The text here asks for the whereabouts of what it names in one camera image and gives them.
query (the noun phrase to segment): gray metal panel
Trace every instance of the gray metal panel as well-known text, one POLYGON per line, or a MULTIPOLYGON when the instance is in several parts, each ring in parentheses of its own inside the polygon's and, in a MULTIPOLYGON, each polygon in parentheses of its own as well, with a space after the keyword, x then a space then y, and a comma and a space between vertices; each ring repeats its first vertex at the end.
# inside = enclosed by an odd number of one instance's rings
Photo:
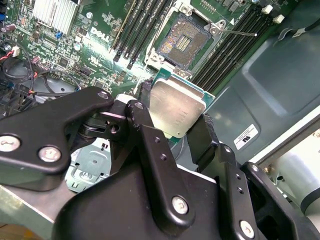
MULTIPOLYGON (((308 26, 319 18, 319 9, 320 2, 305 1, 287 24, 299 19, 308 26)), ((275 42, 271 38, 258 49, 208 111, 219 140, 235 151, 240 163, 320 105, 320 28, 275 42), (251 124, 259 134, 237 150, 234 140, 251 124)))

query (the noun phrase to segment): black plastic arm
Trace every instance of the black plastic arm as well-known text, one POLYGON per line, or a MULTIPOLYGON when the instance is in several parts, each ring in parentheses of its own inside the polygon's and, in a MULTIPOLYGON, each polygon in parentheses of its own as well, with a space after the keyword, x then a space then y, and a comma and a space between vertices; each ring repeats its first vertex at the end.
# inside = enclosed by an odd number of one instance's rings
POLYGON ((0 136, 13 136, 20 144, 0 151, 0 184, 35 191, 56 188, 70 165, 70 148, 84 118, 108 111, 114 103, 106 92, 99 96, 101 91, 88 87, 0 120, 0 136), (56 148, 59 159, 42 160, 44 147, 56 148))

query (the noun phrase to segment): motherboard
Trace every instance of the motherboard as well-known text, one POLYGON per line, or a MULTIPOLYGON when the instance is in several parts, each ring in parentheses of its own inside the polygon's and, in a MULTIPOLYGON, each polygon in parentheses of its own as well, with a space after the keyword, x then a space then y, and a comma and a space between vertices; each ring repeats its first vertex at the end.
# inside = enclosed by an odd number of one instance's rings
POLYGON ((214 92, 298 0, 0 2, 0 39, 24 46, 35 71, 59 69, 116 96, 133 95, 160 69, 214 92))

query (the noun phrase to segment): chip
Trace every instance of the chip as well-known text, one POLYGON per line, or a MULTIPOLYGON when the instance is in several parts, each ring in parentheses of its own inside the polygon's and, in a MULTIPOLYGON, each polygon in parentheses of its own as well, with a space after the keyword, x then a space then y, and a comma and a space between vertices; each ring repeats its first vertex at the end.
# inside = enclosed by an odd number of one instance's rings
POLYGON ((96 87, 103 89, 104 85, 101 82, 96 81, 94 84, 96 87))
POLYGON ((210 38, 209 32, 181 14, 156 52, 180 69, 187 70, 210 38))
POLYGON ((68 61, 67 59, 65 59, 65 58, 63 58, 63 57, 60 58, 59 65, 60 65, 61 67, 66 68, 67 65, 68 65, 68 63, 69 63, 69 61, 68 61))

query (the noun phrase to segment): blue connector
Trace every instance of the blue connector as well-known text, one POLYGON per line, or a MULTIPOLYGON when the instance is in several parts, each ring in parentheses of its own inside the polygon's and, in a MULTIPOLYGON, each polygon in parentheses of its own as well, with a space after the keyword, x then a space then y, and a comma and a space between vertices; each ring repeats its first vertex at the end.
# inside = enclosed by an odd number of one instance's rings
POLYGON ((63 34, 62 32, 57 32, 55 34, 56 39, 60 39, 62 37, 62 34, 63 34))
POLYGON ((3 13, 0 13, 0 21, 3 21, 6 19, 6 15, 3 13))

